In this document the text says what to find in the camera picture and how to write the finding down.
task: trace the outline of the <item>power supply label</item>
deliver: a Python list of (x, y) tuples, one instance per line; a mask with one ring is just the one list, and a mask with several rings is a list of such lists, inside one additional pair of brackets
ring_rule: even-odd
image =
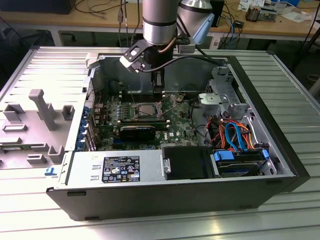
[(140, 181), (139, 156), (112, 156), (103, 161), (102, 182), (123, 183)]

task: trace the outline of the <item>black bracket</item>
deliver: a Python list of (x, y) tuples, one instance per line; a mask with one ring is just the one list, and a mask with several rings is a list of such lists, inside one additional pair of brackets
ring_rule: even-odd
[[(147, 49), (152, 47), (153, 45), (148, 43), (145, 39), (137, 41), (132, 47), (130, 47), (125, 53), (124, 58), (130, 62), (133, 63), (137, 58), (141, 56), (141, 54)], [(132, 51), (136, 48), (139, 48), (138, 52), (135, 55), (132, 55)]]

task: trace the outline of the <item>blue latch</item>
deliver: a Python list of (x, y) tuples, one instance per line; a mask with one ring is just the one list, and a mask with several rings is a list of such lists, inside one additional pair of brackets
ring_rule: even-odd
[(264, 156), (264, 158), (265, 158), (266, 160), (269, 159), (269, 153), (268, 153), (267, 150), (263, 149), (263, 150), (262, 150), (262, 154), (263, 154), (263, 156)]
[(54, 167), (48, 167), (46, 170), (45, 170), (45, 173), (44, 173), (45, 176), (56, 176), (57, 173), (56, 173), (56, 170)]
[(235, 160), (232, 151), (216, 151), (213, 157), (216, 162), (220, 160)]

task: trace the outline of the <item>black cable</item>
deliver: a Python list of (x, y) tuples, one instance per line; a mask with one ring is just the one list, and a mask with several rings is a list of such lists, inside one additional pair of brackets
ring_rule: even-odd
[(301, 59), (302, 59), (302, 58), (304, 57), (304, 55), (305, 55), (305, 51), (306, 51), (307, 49), (304, 50), (303, 48), (304, 48), (304, 46), (305, 46), (306, 41), (308, 40), (308, 37), (309, 37), (309, 35), (310, 35), (310, 33), (311, 33), (312, 28), (314, 27), (316, 18), (317, 18), (317, 16), (318, 16), (319, 8), (320, 8), (320, 2), (319, 2), (318, 7), (317, 7), (317, 9), (316, 9), (315, 17), (314, 17), (314, 19), (313, 19), (313, 22), (312, 22), (312, 25), (311, 25), (310, 30), (309, 30), (309, 32), (308, 32), (308, 35), (305, 37), (305, 40), (303, 41), (303, 44), (301, 45), (300, 50), (297, 52), (298, 58), (297, 58), (297, 55), (296, 55), (295, 58), (294, 58), (294, 60), (293, 60), (293, 64), (292, 64), (292, 67), (291, 67), (291, 72), (294, 72), (294, 71), (295, 71), (296, 67), (298, 66), (298, 64), (300, 63)]
[(120, 48), (122, 48), (121, 38), (120, 38), (120, 31), (121, 31), (121, 23), (119, 23), (119, 28), (118, 28), (118, 39), (119, 39)]
[(309, 32), (308, 32), (308, 35), (305, 37), (305, 40), (303, 41), (303, 44), (302, 44), (300, 50), (302, 50), (302, 48), (304, 47), (304, 45), (305, 45), (305, 43), (306, 43), (306, 41), (307, 41), (307, 39), (308, 39), (308, 37), (309, 37), (309, 35), (310, 35), (310, 33), (311, 33), (311, 30), (312, 30), (312, 28), (314, 27), (316, 18), (317, 18), (317, 16), (318, 16), (319, 8), (320, 8), (320, 2), (319, 2), (318, 7), (317, 7), (317, 9), (316, 9), (315, 17), (314, 17), (314, 19), (313, 19), (313, 22), (312, 22), (312, 25), (311, 25), (310, 30), (309, 30)]
[(132, 34), (132, 37), (131, 37), (131, 46), (134, 44), (136, 31), (137, 31), (137, 29), (138, 29), (138, 27), (140, 25), (140, 2), (139, 2), (139, 0), (136, 1), (136, 5), (137, 5), (137, 10), (138, 10), (138, 23), (136, 24), (135, 29), (134, 29), (133, 34)]
[(4, 20), (4, 19), (2, 18), (2, 16), (0, 16), (0, 19), (1, 19), (2, 22), (4, 22), (10, 29), (12, 29), (12, 30), (15, 32), (15, 34), (16, 34), (20, 39), (22, 39), (29, 48), (31, 47), (30, 44), (29, 44), (17, 31), (16, 31), (6, 20)]
[(122, 48), (121, 38), (120, 38), (121, 24), (122, 24), (123, 21), (124, 21), (124, 11), (123, 11), (123, 9), (122, 9), (122, 0), (120, 0), (119, 6), (120, 6), (120, 8), (119, 8), (119, 12), (118, 12), (118, 23), (119, 23), (118, 38), (119, 38), (120, 48)]
[(126, 33), (126, 46), (129, 47), (128, 15), (127, 15), (127, 3), (126, 3), (126, 1), (124, 1), (124, 21), (125, 21), (125, 33)]
[[(223, 12), (223, 13), (226, 13), (226, 14), (229, 14), (230, 22), (231, 22), (231, 24), (233, 24), (233, 23), (235, 22), (235, 17), (230, 13), (229, 7), (228, 7), (226, 4), (224, 4), (224, 5), (225, 5), (225, 7), (226, 7), (226, 9), (227, 9), (228, 12), (226, 12), (226, 11), (222, 11), (222, 12)], [(223, 45), (224, 45), (224, 48), (226, 48), (226, 46), (227, 46), (226, 41), (227, 41), (227, 38), (229, 37), (229, 34), (231, 33), (231, 31), (232, 31), (232, 26), (230, 25), (229, 32), (228, 32), (228, 34), (226, 35), (224, 41), (221, 41), (222, 43), (221, 43), (221, 45), (220, 45), (220, 47), (219, 47), (218, 49), (221, 49), (221, 48), (223, 47)]]
[[(112, 0), (109, 0), (109, 1), (106, 2), (106, 3), (95, 4), (95, 5), (93, 5), (93, 6), (90, 6), (90, 5), (89, 5), (89, 0), (87, 0), (87, 4), (88, 4), (89, 10), (90, 10), (90, 11), (94, 11), (93, 8), (98, 7), (98, 6), (108, 5), (109, 3), (111, 3), (111, 1), (112, 1)], [(95, 14), (94, 12), (90, 12), (90, 14), (91, 14), (92, 16), (96, 16), (96, 17), (98, 17), (98, 18), (102, 18), (102, 19), (105, 20), (106, 17), (103, 16), (103, 15), (105, 15), (106, 13), (105, 13), (105, 12), (99, 12), (99, 13), (100, 13), (101, 15)]]
[(210, 59), (210, 58), (207, 58), (207, 57), (203, 57), (203, 56), (195, 56), (195, 55), (183, 55), (183, 56), (178, 56), (170, 61), (167, 61), (166, 63), (164, 63), (163, 65), (161, 66), (158, 66), (156, 68), (152, 68), (152, 69), (149, 69), (149, 70), (144, 70), (144, 69), (140, 69), (141, 72), (143, 73), (152, 73), (152, 72), (156, 72), (156, 71), (159, 71), (160, 69), (180, 60), (180, 59), (199, 59), (199, 60), (203, 60), (207, 63), (210, 63), (210, 64), (217, 64), (217, 62), (214, 60), (214, 59)]
[(82, 11), (82, 10), (80, 10), (80, 9), (78, 8), (78, 5), (79, 5), (80, 3), (82, 3), (83, 1), (85, 1), (85, 0), (81, 0), (81, 1), (79, 1), (77, 4), (75, 4), (74, 8), (75, 8), (77, 11), (79, 11), (79, 12), (81, 12), (81, 13), (85, 13), (85, 14), (101, 13), (101, 12), (108, 11), (108, 10), (110, 10), (110, 9), (114, 9), (114, 8), (117, 8), (117, 7), (120, 6), (120, 5), (116, 5), (116, 6), (112, 6), (112, 7), (109, 7), (109, 8), (103, 9), (103, 10), (99, 10), (99, 11)]
[[(183, 27), (183, 29), (184, 29), (184, 31), (183, 31), (183, 30), (182, 30), (182, 27), (181, 27), (180, 24), (177, 22), (177, 26), (178, 26), (178, 28), (180, 29), (180, 31), (181, 31), (181, 32), (185, 32), (185, 34), (187, 34), (188, 37), (191, 37), (190, 33), (188, 32), (188, 29), (187, 29), (186, 25), (185, 25), (184, 22), (182, 21), (182, 19), (181, 19), (181, 17), (180, 17), (179, 14), (177, 15), (177, 17), (178, 17), (178, 19), (179, 19), (179, 21), (180, 21), (180, 23), (181, 23), (181, 25), (182, 25), (182, 27)], [(205, 56), (206, 58), (208, 58), (208, 59), (210, 59), (210, 60), (212, 60), (212, 61), (215, 61), (215, 60), (214, 60), (213, 58), (211, 58), (208, 54), (206, 54), (204, 51), (202, 51), (201, 48), (198, 47), (197, 45), (195, 45), (195, 48), (196, 48), (203, 56)], [(217, 60), (217, 61), (215, 61), (215, 64), (216, 64), (216, 65), (219, 65), (220, 62)]]
[(213, 145), (211, 144), (211, 140), (209, 140), (205, 135), (203, 135), (200, 131), (197, 130), (197, 128), (200, 127), (201, 125), (195, 127), (194, 121), (193, 121), (193, 119), (192, 119), (192, 115), (193, 115), (193, 112), (194, 112), (194, 108), (195, 108), (197, 99), (198, 99), (198, 97), (196, 97), (196, 98), (194, 99), (194, 102), (193, 102), (193, 105), (192, 105), (192, 108), (191, 108), (191, 111), (190, 111), (191, 126), (192, 126), (192, 128), (195, 130), (195, 132), (196, 132), (197, 134), (199, 134), (201, 137), (203, 137), (213, 149), (219, 149), (219, 147), (213, 146)]

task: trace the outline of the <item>gray plastic bracket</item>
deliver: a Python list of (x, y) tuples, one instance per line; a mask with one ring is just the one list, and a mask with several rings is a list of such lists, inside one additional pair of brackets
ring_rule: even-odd
[(21, 119), (18, 114), (24, 113), (25, 111), (22, 109), (20, 104), (8, 104), (3, 111), (3, 114), (10, 123), (20, 122)]
[(47, 143), (34, 143), (36, 146), (31, 146), (30, 148), (35, 152), (47, 152), (49, 150), (49, 145)]
[(71, 121), (74, 118), (75, 108), (72, 105), (64, 105), (62, 115), (65, 121)]
[(59, 152), (57, 153), (53, 146), (49, 148), (48, 156), (54, 164), (61, 164), (64, 159), (65, 148), (64, 146), (60, 146)]
[(43, 96), (44, 91), (42, 89), (32, 89), (29, 94), (29, 99), (34, 101), (49, 131), (54, 131), (56, 130), (57, 125), (54, 118), (52, 117), (50, 110), (47, 107)]
[(5, 125), (2, 130), (5, 133), (12, 133), (12, 132), (25, 132), (28, 130), (28, 127), (25, 124), (10, 124)]
[[(47, 103), (46, 106), (47, 106), (49, 112), (51, 113), (51, 116), (53, 117), (53, 119), (55, 119), (56, 118), (56, 111), (54, 110), (54, 107), (52, 106), (52, 104), (51, 103)], [(43, 121), (44, 118), (41, 116), (41, 113), (39, 111), (37, 111), (36, 113), (38, 114), (40, 120)]]
[(30, 164), (45, 164), (47, 159), (43, 154), (28, 154), (26, 159)]

